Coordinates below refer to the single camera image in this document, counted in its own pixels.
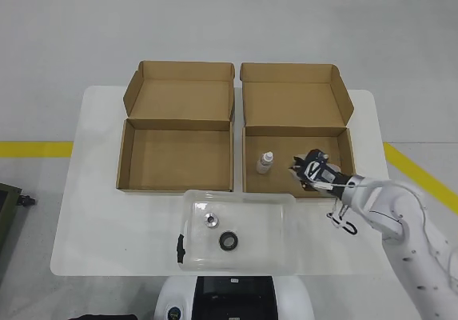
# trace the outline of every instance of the transparent plastic bin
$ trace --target transparent plastic bin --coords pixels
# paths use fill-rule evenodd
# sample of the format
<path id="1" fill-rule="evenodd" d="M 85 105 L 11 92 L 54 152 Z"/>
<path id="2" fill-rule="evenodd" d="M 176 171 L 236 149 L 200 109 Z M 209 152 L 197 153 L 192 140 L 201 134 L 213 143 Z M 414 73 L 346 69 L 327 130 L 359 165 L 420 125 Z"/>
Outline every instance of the transparent plastic bin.
<path id="1" fill-rule="evenodd" d="M 183 270 L 294 273 L 296 199 L 292 195 L 188 190 L 183 200 L 180 233 L 185 254 L 179 263 Z M 207 226 L 207 214 L 217 218 L 216 227 Z M 226 231 L 237 236 L 233 250 L 221 248 L 220 236 Z"/>

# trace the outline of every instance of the small white bottle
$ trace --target small white bottle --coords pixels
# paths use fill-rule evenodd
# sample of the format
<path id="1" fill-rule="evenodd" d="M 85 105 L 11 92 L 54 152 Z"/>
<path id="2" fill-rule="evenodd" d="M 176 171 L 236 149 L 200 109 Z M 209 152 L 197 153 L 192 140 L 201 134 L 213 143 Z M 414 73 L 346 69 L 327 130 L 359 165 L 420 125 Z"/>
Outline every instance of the small white bottle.
<path id="1" fill-rule="evenodd" d="M 263 153 L 259 160 L 257 160 L 257 172 L 259 174 L 265 174 L 273 164 L 273 152 L 268 151 Z"/>

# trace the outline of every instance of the bottle cap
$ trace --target bottle cap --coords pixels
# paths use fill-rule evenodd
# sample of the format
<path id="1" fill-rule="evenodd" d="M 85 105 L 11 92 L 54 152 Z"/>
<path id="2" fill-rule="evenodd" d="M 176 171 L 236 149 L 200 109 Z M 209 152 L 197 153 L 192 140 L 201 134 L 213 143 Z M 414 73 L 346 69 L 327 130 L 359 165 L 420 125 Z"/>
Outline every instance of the bottle cap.
<path id="1" fill-rule="evenodd" d="M 263 155 L 262 158 L 263 158 L 264 161 L 266 161 L 266 162 L 271 162 L 271 161 L 273 161 L 273 152 L 271 152 L 271 151 L 266 152 L 266 153 Z"/>

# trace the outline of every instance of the black clip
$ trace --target black clip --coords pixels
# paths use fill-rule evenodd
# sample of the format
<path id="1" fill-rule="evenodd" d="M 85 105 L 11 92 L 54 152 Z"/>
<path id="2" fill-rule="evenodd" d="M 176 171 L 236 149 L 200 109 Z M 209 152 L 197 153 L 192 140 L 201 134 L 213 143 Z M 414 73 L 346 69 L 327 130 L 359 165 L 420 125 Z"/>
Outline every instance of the black clip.
<path id="1" fill-rule="evenodd" d="M 340 225 L 341 222 L 333 217 L 333 213 L 329 212 L 326 214 L 326 217 L 329 219 L 332 219 L 333 222 L 335 222 L 337 225 Z M 358 230 L 356 229 L 355 225 L 353 225 L 351 222 L 346 221 L 346 225 L 342 226 L 342 229 L 346 230 L 347 233 L 351 235 L 356 235 L 358 233 Z"/>
<path id="2" fill-rule="evenodd" d="M 182 263 L 184 259 L 184 255 L 186 254 L 186 250 L 184 250 L 183 242 L 184 242 L 184 235 L 179 234 L 179 239 L 177 240 L 177 263 Z"/>

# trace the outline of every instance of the cardboard box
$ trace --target cardboard box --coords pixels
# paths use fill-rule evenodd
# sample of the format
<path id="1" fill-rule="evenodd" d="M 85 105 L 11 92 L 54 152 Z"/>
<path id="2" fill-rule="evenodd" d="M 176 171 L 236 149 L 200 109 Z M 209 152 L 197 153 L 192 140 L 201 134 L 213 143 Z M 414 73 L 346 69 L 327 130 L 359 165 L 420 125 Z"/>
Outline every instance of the cardboard box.
<path id="1" fill-rule="evenodd" d="M 232 190 L 234 66 L 141 62 L 124 95 L 117 188 Z"/>
<path id="2" fill-rule="evenodd" d="M 327 153 L 345 174 L 354 174 L 346 125 L 353 112 L 334 65 L 243 63 L 243 190 L 321 197 L 304 191 L 288 168 L 293 156 L 312 149 Z M 273 152 L 273 166 L 258 174 L 257 160 Z"/>

